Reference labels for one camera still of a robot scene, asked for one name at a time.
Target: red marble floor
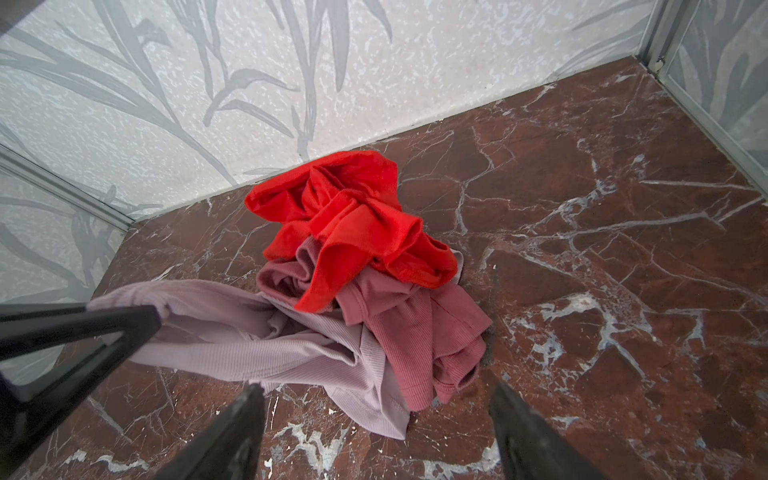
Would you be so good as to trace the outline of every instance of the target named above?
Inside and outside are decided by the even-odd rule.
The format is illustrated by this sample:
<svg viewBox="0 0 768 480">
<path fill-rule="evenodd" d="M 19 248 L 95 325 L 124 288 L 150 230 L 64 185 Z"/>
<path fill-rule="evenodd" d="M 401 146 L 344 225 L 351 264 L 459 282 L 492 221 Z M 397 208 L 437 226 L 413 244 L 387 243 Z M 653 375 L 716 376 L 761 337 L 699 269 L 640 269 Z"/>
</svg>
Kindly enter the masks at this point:
<svg viewBox="0 0 768 480">
<path fill-rule="evenodd" d="M 400 198 L 467 259 L 488 367 L 613 479 L 768 478 L 768 207 L 632 59 L 379 141 Z M 248 187 L 145 221 L 98 293 L 201 278 L 253 289 L 276 226 Z M 148 478 L 240 385 L 127 363 L 19 478 Z M 478 381 L 357 427 L 322 389 L 269 397 L 258 478 L 500 478 Z"/>
</svg>

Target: red cloth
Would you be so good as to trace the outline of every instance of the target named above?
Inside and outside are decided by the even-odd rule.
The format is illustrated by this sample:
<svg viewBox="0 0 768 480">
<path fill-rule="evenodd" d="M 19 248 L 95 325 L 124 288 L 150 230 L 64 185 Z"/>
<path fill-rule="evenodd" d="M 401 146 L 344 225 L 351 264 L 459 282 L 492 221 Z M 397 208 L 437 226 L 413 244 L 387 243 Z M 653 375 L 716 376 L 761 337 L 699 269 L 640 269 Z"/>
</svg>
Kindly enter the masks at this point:
<svg viewBox="0 0 768 480">
<path fill-rule="evenodd" d="M 296 260 L 267 262 L 256 280 L 262 294 L 295 301 L 310 284 L 319 250 L 308 238 Z M 463 257 L 455 255 L 461 269 Z M 336 295 L 346 325 L 363 323 L 379 341 L 411 410 L 428 408 L 433 391 L 447 403 L 480 370 L 480 335 L 492 322 L 457 282 L 458 274 L 431 290 L 365 267 Z"/>
<path fill-rule="evenodd" d="M 316 312 L 366 266 L 401 282 L 437 288 L 457 270 L 443 243 L 397 201 L 397 165 L 375 151 L 332 154 L 256 185 L 248 210 L 283 228 L 264 250 L 292 260 L 307 237 L 323 244 L 312 283 L 296 310 Z"/>
</svg>

